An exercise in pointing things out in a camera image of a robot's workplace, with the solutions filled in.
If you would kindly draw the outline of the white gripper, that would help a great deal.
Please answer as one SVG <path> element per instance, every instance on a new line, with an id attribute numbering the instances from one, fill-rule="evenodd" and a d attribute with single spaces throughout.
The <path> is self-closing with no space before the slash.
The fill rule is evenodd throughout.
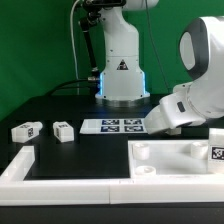
<path id="1" fill-rule="evenodd" d="M 197 114 L 182 96 L 166 96 L 159 101 L 144 118 L 144 126 L 149 134 L 175 129 L 197 120 Z"/>

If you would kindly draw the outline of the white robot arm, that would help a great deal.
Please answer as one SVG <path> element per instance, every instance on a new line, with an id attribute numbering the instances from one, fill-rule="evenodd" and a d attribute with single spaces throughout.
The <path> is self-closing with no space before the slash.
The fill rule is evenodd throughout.
<path id="1" fill-rule="evenodd" d="M 96 99 L 130 107 L 149 97 L 139 66 L 139 34 L 123 11 L 146 10 L 159 0 L 106 0 L 100 8 L 106 66 Z M 144 118 L 150 134 L 224 117 L 224 16 L 199 17 L 182 33 L 180 56 L 192 80 L 173 88 Z"/>

